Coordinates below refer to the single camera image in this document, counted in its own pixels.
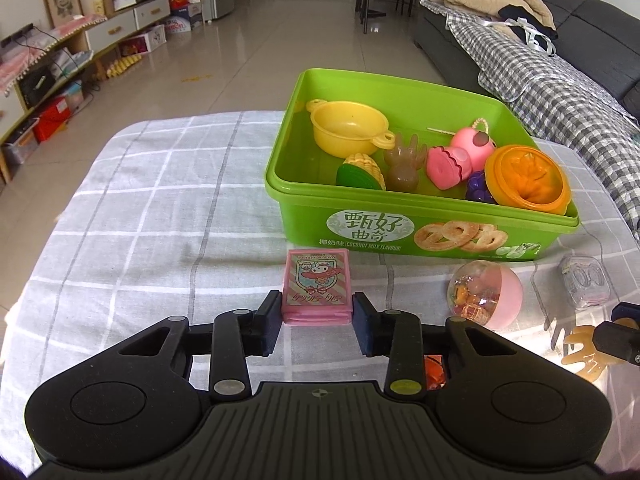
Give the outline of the pink card box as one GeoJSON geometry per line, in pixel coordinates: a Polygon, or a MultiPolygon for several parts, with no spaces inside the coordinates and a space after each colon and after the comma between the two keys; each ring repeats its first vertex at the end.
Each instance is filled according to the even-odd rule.
{"type": "Polygon", "coordinates": [[[352,322],[352,280],[347,249],[291,249],[286,257],[282,321],[292,326],[352,322]]]}

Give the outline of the clear contact lens case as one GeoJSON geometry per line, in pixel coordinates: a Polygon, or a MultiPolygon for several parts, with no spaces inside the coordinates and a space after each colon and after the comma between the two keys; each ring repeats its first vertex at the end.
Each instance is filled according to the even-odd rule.
{"type": "Polygon", "coordinates": [[[561,260],[559,271],[567,297],[576,311],[603,306],[610,299],[612,287],[597,259],[568,255],[561,260]]]}

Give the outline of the toy corn cob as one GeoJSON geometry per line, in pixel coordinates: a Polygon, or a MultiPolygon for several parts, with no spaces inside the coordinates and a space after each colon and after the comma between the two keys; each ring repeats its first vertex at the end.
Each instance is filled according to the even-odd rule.
{"type": "Polygon", "coordinates": [[[336,184],[349,188],[386,190],[385,180],[378,163],[367,154],[348,156],[336,172],[336,184]]]}

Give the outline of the brown rubber hand toy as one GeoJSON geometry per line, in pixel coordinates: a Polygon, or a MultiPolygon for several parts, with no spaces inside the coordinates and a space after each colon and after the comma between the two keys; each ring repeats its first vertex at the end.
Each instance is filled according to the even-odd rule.
{"type": "Polygon", "coordinates": [[[424,168],[426,155],[427,146],[419,143],[416,134],[411,136],[408,144],[403,144],[398,136],[396,145],[384,152],[386,188],[395,192],[416,192],[419,171],[424,168]]]}

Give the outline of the purple toy grapes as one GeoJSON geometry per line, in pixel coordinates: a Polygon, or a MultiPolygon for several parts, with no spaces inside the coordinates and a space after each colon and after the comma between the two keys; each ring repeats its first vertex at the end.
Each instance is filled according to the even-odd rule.
{"type": "Polygon", "coordinates": [[[465,199],[477,203],[496,203],[494,196],[488,190],[484,171],[473,172],[466,180],[465,199]]]}

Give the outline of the orange toy lid dish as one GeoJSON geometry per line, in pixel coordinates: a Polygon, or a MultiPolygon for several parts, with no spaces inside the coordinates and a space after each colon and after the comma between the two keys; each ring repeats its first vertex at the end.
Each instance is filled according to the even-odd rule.
{"type": "Polygon", "coordinates": [[[489,193],[501,206],[562,216],[572,200],[563,170],[538,148],[496,148],[485,162],[484,174],[489,193]]]}

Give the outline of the yellow toy pot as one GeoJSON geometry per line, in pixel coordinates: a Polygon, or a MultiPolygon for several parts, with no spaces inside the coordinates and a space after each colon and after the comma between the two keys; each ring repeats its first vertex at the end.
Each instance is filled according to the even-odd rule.
{"type": "Polygon", "coordinates": [[[314,142],[331,156],[345,159],[353,154],[372,155],[396,145],[386,116],[369,105],[316,99],[306,103],[306,111],[314,142]]]}

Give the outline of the pink pig toy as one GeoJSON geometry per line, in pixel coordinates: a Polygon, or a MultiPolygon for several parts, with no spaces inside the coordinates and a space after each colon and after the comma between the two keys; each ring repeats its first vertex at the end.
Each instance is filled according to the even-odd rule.
{"type": "Polygon", "coordinates": [[[454,133],[447,146],[436,145],[427,150],[425,173],[436,188],[449,190],[483,171],[496,148],[488,121],[477,118],[469,127],[454,133]]]}

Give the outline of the orange brown dinosaur figure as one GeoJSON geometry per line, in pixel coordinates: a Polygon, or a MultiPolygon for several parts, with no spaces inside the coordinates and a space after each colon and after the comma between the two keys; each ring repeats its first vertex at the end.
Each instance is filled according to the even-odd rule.
{"type": "Polygon", "coordinates": [[[434,356],[434,354],[424,356],[424,368],[428,390],[438,390],[446,385],[447,376],[441,356],[434,356]]]}

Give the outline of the beige rubber hand toy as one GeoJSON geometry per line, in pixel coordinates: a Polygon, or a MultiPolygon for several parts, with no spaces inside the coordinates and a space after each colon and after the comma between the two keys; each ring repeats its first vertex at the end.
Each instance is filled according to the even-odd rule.
{"type": "Polygon", "coordinates": [[[596,328],[592,325],[576,326],[568,335],[564,337],[564,344],[570,346],[577,344],[578,349],[573,350],[567,356],[563,356],[562,365],[582,364],[577,375],[587,382],[595,382],[602,373],[616,363],[612,356],[599,351],[593,342],[593,335],[596,328]]]}

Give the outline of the grey checked tablecloth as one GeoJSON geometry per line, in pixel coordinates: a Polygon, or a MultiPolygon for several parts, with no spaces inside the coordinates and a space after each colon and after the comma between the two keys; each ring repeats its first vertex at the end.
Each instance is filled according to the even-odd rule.
{"type": "MultiPolygon", "coordinates": [[[[6,320],[1,379],[1,456],[29,475],[40,459],[24,423],[42,382],[171,315],[192,324],[234,308],[257,309],[281,288],[288,249],[278,203],[264,187],[282,112],[221,113],[138,122],[98,155],[70,199],[6,320]]],[[[521,315],[503,337],[559,363],[554,324],[574,313],[558,265],[565,255],[600,260],[613,297],[578,312],[599,324],[620,300],[639,303],[639,246],[611,197],[578,155],[536,140],[570,178],[582,224],[531,263],[516,264],[521,315]]],[[[449,314],[446,288],[462,263],[351,252],[352,288],[378,310],[413,312],[423,323],[449,314]]],[[[250,378],[329,382],[384,379],[386,361],[366,359],[349,326],[288,327],[250,378]]],[[[598,459],[605,470],[639,469],[639,369],[608,369],[597,382],[613,423],[598,459]]]]}

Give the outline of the grey plaid blanket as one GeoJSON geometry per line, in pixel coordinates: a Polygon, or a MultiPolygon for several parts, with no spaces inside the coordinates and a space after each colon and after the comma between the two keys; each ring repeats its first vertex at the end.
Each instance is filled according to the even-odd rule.
{"type": "Polygon", "coordinates": [[[510,20],[493,22],[420,0],[480,69],[481,87],[512,110],[526,130],[577,152],[599,178],[634,236],[639,235],[639,125],[600,84],[559,55],[529,47],[510,20]]]}

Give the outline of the red storage box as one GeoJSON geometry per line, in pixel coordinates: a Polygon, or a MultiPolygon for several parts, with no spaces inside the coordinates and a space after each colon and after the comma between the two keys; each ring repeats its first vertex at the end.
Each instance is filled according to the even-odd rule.
{"type": "Polygon", "coordinates": [[[72,116],[72,111],[64,96],[50,99],[37,116],[37,123],[34,127],[36,140],[39,143],[49,140],[51,136],[66,126],[70,116],[72,116]]]}

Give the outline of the dark grey sofa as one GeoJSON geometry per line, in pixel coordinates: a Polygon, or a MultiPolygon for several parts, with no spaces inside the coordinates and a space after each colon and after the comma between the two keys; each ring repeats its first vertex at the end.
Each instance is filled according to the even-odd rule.
{"type": "MultiPolygon", "coordinates": [[[[639,20],[601,0],[542,0],[551,11],[561,58],[594,80],[632,116],[639,116],[639,20]]],[[[422,10],[413,40],[451,87],[484,94],[480,69],[445,28],[422,10]]]]}

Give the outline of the wooden tv cabinet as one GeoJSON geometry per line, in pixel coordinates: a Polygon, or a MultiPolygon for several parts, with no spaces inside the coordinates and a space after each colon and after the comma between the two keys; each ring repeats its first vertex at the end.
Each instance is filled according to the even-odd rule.
{"type": "Polygon", "coordinates": [[[1,140],[90,66],[106,78],[102,58],[119,44],[169,15],[169,0],[145,0],[106,18],[88,15],[44,32],[16,35],[13,55],[1,65],[1,140]]]}

